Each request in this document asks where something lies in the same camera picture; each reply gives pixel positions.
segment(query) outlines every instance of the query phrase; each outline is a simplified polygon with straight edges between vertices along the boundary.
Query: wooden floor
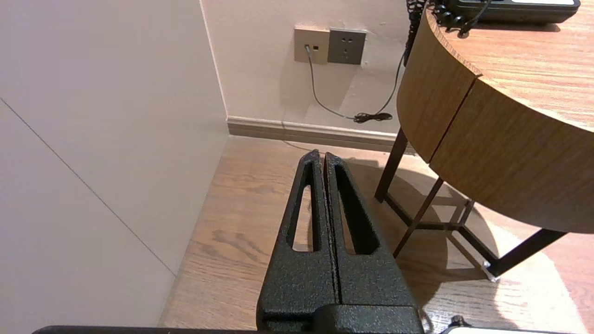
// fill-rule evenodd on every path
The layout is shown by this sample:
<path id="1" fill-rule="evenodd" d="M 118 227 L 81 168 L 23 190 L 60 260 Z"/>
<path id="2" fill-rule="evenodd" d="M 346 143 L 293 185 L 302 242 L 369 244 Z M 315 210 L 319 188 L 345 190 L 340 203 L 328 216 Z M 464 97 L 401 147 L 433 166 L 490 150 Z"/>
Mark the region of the wooden floor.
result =
<path id="1" fill-rule="evenodd" d="M 161 325 L 254 329 L 255 305 L 299 158 L 311 149 L 332 152 L 349 165 L 368 209 L 394 247 L 404 223 L 373 198 L 387 154 L 257 138 L 231 137 L 219 163 Z M 390 193 L 413 213 L 436 176 L 405 156 Z M 424 220 L 449 221 L 465 199 L 442 187 Z M 296 248 L 309 246 L 309 201 L 304 196 Z M 468 223 L 499 254 L 537 229 L 477 206 Z M 570 234 L 493 283 L 474 251 L 456 234 L 416 231 L 397 263 L 424 309 L 428 333 L 451 316 L 475 326 L 594 332 L 594 238 Z"/>

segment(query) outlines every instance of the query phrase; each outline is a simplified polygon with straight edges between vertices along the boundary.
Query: black metal stand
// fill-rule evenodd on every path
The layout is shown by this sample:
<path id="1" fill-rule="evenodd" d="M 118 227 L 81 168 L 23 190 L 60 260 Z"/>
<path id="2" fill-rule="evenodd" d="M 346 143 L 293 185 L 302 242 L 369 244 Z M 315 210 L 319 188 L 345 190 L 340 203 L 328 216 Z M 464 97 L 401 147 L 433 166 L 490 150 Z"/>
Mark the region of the black metal stand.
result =
<path id="1" fill-rule="evenodd" d="M 410 235 L 416 229 L 458 231 L 460 235 L 466 239 L 472 245 L 472 247 L 474 247 L 481 254 L 482 257 L 485 258 L 485 260 L 489 263 L 489 265 L 486 267 L 486 270 L 497 278 L 506 271 L 518 265 L 520 262 L 526 260 L 541 249 L 552 244 L 554 241 L 567 234 L 566 232 L 541 229 L 523 241 L 516 248 L 509 251 L 502 258 L 499 258 L 474 233 L 472 233 L 468 227 L 465 226 L 466 220 L 468 219 L 468 216 L 470 215 L 475 204 L 473 200 L 466 202 L 466 208 L 462 213 L 458 223 L 421 223 L 423 215 L 431 205 L 431 202 L 435 198 L 437 191 L 443 184 L 443 180 L 441 178 L 437 179 L 433 185 L 433 188 L 431 188 L 431 191 L 427 195 L 427 198 L 421 205 L 421 208 L 415 217 L 411 218 L 395 201 L 394 197 L 388 193 L 388 188 L 390 187 L 392 179 L 396 174 L 400 160 L 405 153 L 407 143 L 408 139 L 406 138 L 402 129 L 400 129 L 400 131 L 398 131 L 396 141 L 394 142 L 394 146 L 392 147 L 392 151 L 390 152 L 390 157 L 388 158 L 386 167 L 384 168 L 384 172 L 381 175 L 380 183 L 377 185 L 377 190 L 375 191 L 375 198 L 380 203 L 386 201 L 392 210 L 396 212 L 398 217 L 400 217 L 402 221 L 408 226 L 404 236 L 400 240 L 398 246 L 396 246 L 396 250 L 394 250 L 394 257 L 398 256 L 402 248 L 405 246 L 406 241 L 408 241 Z"/>
<path id="2" fill-rule="evenodd" d="M 307 185 L 314 251 L 297 252 Z M 301 158 L 256 306 L 258 330 L 423 333 L 419 308 L 364 203 L 342 159 L 326 153 L 322 167 L 318 150 Z M 341 212 L 355 254 L 347 252 Z"/>

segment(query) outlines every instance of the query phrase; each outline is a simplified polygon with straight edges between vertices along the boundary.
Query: baseboard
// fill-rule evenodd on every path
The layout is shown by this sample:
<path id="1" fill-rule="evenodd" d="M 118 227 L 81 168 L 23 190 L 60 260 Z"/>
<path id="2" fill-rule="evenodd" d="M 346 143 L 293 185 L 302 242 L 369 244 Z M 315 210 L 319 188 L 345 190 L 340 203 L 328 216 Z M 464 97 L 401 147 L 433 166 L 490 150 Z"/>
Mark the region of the baseboard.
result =
<path id="1" fill-rule="evenodd" d="M 389 152 L 396 134 L 228 116 L 229 134 Z M 407 147 L 407 154 L 415 154 Z"/>

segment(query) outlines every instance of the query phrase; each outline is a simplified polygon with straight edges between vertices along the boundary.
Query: wall plate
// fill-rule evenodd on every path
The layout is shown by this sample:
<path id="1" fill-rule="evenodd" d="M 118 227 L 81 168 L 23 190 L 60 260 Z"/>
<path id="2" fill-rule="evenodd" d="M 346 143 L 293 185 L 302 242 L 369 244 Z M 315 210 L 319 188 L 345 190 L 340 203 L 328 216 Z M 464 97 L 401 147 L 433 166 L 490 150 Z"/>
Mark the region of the wall plate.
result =
<path id="1" fill-rule="evenodd" d="M 295 61 L 309 62 L 305 45 L 309 45 L 311 62 L 316 64 L 328 63 L 328 30 L 295 28 Z"/>
<path id="2" fill-rule="evenodd" d="M 360 30 L 330 29 L 328 62 L 361 65 L 366 35 Z"/>

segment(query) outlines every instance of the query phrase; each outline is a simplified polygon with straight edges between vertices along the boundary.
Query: table top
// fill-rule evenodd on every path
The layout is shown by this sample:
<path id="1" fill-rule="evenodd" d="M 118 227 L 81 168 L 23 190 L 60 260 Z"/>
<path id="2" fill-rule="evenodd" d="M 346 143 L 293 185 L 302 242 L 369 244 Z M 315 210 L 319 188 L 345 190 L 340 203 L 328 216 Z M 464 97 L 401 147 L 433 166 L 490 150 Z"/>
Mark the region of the table top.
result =
<path id="1" fill-rule="evenodd" d="M 594 132 L 594 1 L 582 0 L 563 23 L 530 29 L 478 28 L 465 39 L 446 28 L 440 32 L 490 85 L 536 111 Z"/>
<path id="2" fill-rule="evenodd" d="M 584 1 L 561 24 L 475 27 L 461 39 L 426 10 L 397 100 L 411 145 L 499 213 L 594 233 L 593 22 Z"/>

